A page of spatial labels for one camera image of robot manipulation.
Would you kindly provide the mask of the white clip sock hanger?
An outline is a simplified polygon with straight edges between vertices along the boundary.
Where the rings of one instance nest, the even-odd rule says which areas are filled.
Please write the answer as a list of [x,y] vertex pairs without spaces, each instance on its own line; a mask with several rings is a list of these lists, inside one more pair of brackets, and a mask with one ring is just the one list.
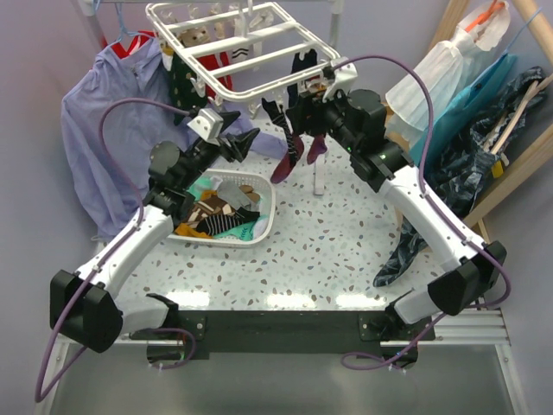
[[189,111],[240,106],[255,118],[264,99],[283,105],[286,94],[321,82],[340,58],[334,46],[276,2],[243,1],[201,16],[191,3],[149,3],[145,14],[162,51],[172,104]]

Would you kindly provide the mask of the black white striped sock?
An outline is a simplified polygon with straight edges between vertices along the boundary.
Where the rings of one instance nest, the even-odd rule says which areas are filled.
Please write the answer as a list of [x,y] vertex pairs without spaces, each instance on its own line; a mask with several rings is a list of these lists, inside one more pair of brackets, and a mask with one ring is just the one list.
[[259,212],[240,208],[232,215],[214,214],[209,216],[198,223],[196,230],[214,236],[229,231],[234,227],[255,222],[259,216]]

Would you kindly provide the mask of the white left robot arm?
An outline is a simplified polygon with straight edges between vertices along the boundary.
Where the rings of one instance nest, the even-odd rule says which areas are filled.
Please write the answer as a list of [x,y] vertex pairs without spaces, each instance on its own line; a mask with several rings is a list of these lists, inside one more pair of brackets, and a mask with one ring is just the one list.
[[219,158],[243,162],[258,128],[223,134],[237,112],[202,110],[190,122],[196,141],[186,150],[175,143],[156,144],[149,156],[149,192],[124,229],[77,271],[58,271],[50,283],[50,325],[96,353],[106,351],[122,334],[150,330],[160,339],[179,328],[179,307],[149,294],[135,302],[118,301],[125,281],[143,259],[188,216],[194,205],[190,186]]

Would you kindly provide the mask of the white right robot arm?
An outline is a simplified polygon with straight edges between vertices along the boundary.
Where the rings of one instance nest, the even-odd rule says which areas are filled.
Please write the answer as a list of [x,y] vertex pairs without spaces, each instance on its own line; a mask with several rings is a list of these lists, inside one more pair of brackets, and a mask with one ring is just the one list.
[[487,244],[446,206],[419,176],[407,153],[385,135],[386,110],[373,91],[300,93],[287,110],[297,134],[328,135],[349,155],[355,175],[397,207],[441,263],[443,274],[424,290],[388,307],[387,334],[405,339],[416,322],[442,312],[456,316],[496,283],[506,249]]

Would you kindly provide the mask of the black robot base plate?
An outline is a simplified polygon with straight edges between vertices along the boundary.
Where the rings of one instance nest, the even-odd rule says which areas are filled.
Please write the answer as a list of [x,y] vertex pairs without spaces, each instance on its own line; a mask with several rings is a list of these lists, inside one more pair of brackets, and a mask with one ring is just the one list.
[[388,342],[410,342],[420,333],[435,339],[431,319],[407,325],[384,311],[201,311],[181,310],[168,328],[184,329],[196,340],[193,346],[182,333],[155,333],[151,329],[129,335],[146,341],[151,363],[196,360],[211,354],[337,354],[361,353],[381,361],[400,352]]

